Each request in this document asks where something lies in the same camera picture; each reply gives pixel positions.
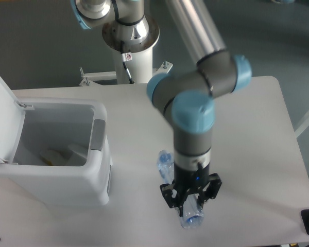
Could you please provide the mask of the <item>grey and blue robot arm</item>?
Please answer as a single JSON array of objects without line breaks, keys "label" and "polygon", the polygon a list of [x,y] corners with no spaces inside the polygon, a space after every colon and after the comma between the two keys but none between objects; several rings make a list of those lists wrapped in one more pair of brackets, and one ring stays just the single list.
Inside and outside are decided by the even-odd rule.
[{"label": "grey and blue robot arm", "polygon": [[246,87],[251,80],[249,61],[227,51],[203,1],[167,1],[167,7],[197,68],[180,78],[154,74],[152,59],[137,54],[152,51],[159,39],[156,22],[145,14],[143,1],[71,1],[83,29],[102,27],[105,43],[116,53],[120,84],[147,83],[152,105],[174,134],[174,178],[160,187],[170,208],[180,215],[190,195],[203,207],[221,187],[210,174],[214,99]]}]

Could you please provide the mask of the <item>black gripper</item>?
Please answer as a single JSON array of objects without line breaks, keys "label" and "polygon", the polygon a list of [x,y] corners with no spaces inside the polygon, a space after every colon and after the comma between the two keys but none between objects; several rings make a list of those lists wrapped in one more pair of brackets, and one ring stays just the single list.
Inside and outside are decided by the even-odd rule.
[{"label": "black gripper", "polygon": [[222,180],[218,173],[209,175],[209,167],[200,165],[194,171],[182,169],[174,164],[174,182],[160,185],[160,192],[169,208],[178,211],[179,217],[183,217],[184,203],[187,200],[189,189],[191,192],[197,191],[197,204],[203,208],[209,200],[216,198]]}]

